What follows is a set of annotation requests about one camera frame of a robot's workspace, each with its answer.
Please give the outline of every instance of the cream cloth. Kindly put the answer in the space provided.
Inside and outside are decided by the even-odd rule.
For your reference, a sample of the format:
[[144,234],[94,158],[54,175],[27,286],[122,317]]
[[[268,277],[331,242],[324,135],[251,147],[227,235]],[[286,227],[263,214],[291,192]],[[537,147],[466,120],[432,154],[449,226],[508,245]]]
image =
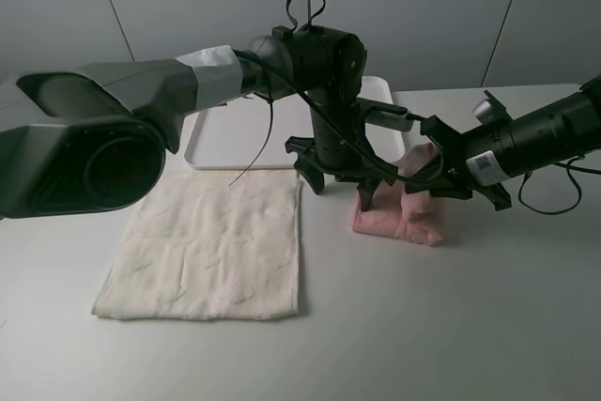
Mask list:
[[135,208],[92,314],[268,319],[298,312],[294,171],[165,173]]

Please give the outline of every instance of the pink cloth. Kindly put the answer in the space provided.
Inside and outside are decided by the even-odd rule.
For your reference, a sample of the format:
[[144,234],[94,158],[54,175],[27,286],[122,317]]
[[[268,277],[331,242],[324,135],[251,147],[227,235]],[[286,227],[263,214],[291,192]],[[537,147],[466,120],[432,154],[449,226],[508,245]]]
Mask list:
[[[438,149],[431,143],[413,147],[395,163],[401,176],[410,177],[432,160]],[[354,232],[391,237],[434,246],[443,241],[442,205],[429,192],[405,194],[405,183],[397,180],[393,186],[379,184],[371,208],[361,211],[359,195],[355,194],[348,221]]]

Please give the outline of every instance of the robotic arm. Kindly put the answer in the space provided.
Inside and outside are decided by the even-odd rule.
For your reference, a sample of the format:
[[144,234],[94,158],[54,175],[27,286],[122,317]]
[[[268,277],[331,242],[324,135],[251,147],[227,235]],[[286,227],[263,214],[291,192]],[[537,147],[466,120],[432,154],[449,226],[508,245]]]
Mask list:
[[[308,103],[314,137],[291,137],[286,152],[297,153],[294,166],[315,193],[324,174],[357,183],[362,209],[382,180],[398,179],[411,193],[468,199],[476,191],[508,208],[500,182],[601,147],[601,78],[516,120],[489,95],[475,111],[483,125],[460,134],[435,116],[358,98],[361,41],[313,18],[297,30],[289,17],[294,28],[275,27],[246,52],[206,50],[192,66],[185,58],[100,63],[0,85],[0,217],[131,205],[161,176],[165,150],[177,152],[186,115],[249,93],[277,100],[296,92]],[[413,120],[441,152],[408,179],[376,156],[365,124],[408,131]]]

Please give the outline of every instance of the barcode sticker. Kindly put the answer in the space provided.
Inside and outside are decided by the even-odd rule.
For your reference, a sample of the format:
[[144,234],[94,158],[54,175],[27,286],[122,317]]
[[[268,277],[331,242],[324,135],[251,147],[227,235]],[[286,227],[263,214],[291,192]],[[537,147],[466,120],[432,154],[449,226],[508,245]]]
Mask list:
[[483,187],[503,182],[509,178],[497,162],[495,153],[492,150],[467,159],[466,165],[473,178]]

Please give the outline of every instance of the white tray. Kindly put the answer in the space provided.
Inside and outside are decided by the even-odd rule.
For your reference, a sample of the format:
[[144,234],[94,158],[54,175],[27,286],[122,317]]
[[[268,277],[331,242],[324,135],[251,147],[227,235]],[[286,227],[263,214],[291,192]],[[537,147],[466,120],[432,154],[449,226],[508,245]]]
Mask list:
[[[363,77],[361,97],[393,103],[388,84],[378,77]],[[291,168],[296,154],[286,154],[290,136],[313,136],[309,106],[299,96],[273,103],[273,131],[254,169]],[[270,111],[259,98],[237,99],[198,115],[184,159],[194,169],[243,169],[259,151],[267,135]],[[400,131],[367,125],[366,134],[376,153],[394,162],[405,153]]]

